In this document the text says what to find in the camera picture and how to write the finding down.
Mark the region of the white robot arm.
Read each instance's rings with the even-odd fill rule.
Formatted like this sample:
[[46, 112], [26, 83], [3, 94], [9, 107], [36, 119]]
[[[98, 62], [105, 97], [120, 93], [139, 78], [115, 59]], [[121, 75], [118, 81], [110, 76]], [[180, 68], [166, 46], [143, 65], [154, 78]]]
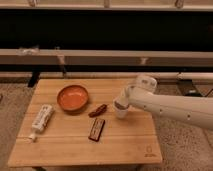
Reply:
[[213, 98], [157, 95], [156, 87], [155, 78], [137, 76], [113, 100], [117, 117], [124, 118], [128, 108], [133, 106], [151, 114], [213, 130]]

